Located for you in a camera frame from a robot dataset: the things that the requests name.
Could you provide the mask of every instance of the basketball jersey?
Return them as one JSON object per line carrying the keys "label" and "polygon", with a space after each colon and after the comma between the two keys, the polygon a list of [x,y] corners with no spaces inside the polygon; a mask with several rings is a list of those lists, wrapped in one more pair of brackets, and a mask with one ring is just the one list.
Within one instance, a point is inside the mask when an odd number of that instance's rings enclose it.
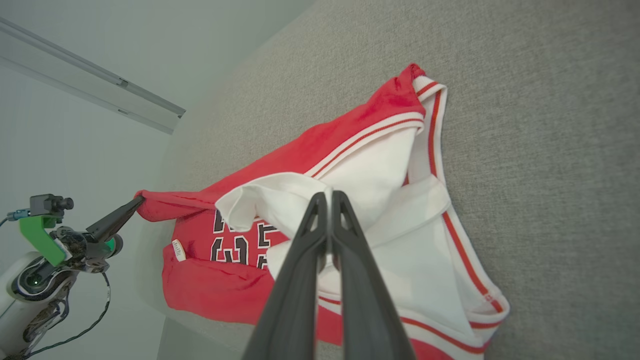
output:
{"label": "basketball jersey", "polygon": [[[175,218],[167,304],[256,324],[313,194],[344,191],[419,359],[482,359],[509,304],[489,280],[447,192],[447,89],[415,64],[369,101],[201,192],[143,190],[140,215]],[[317,337],[341,344],[340,276],[319,274]]]}

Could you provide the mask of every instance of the red fabric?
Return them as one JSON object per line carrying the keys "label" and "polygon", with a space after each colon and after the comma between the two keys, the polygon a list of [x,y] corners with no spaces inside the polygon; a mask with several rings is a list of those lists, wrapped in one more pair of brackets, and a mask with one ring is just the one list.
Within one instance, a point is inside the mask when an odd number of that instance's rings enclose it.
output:
{"label": "red fabric", "polygon": [[[173,239],[181,242],[187,257],[178,262],[170,244],[163,250],[167,304],[213,320],[256,324],[274,283],[264,255],[269,246],[287,238],[278,231],[261,236],[260,229],[269,227],[264,221],[254,222],[247,233],[236,233],[222,223],[215,202],[258,177],[278,172],[303,174],[352,136],[393,115],[417,112],[424,117],[424,107],[412,85],[421,75],[424,71],[411,64],[366,104],[310,128],[291,143],[200,192],[138,192],[136,195],[146,199],[138,209],[143,218],[153,222],[177,219]],[[317,318],[317,337],[341,344],[342,317],[319,307]],[[421,359],[449,359],[431,345],[418,341],[413,345]]]}

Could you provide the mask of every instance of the clothing tag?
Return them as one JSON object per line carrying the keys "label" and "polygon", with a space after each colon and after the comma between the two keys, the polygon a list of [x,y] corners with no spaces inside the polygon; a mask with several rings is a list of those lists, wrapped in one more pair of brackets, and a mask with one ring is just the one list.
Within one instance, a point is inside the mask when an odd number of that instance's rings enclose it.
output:
{"label": "clothing tag", "polygon": [[182,248],[182,244],[180,240],[175,239],[171,241],[173,244],[173,252],[175,252],[175,258],[178,259],[178,262],[187,260],[187,256],[184,254],[184,249]]}

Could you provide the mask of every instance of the green bracket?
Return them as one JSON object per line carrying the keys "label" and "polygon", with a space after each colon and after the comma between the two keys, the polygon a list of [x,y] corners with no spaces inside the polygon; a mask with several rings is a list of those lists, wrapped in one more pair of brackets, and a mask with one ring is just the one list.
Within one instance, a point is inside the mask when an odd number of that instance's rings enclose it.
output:
{"label": "green bracket", "polygon": [[65,252],[45,231],[45,229],[56,227],[56,219],[56,217],[42,215],[19,220],[22,235],[53,266],[60,265],[66,257]]}

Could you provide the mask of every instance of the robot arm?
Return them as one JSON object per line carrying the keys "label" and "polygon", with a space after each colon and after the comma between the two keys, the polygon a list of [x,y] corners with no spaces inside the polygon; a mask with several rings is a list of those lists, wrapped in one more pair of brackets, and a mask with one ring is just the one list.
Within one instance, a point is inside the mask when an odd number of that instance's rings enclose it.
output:
{"label": "robot arm", "polygon": [[62,223],[64,210],[73,208],[69,198],[34,196],[29,209],[8,214],[8,221],[19,221],[37,252],[27,253],[0,275],[0,359],[33,355],[44,334],[67,317],[68,294],[80,272],[102,273],[109,285],[106,259],[121,251],[117,232],[143,201],[133,199],[81,233],[66,226],[45,230]]}

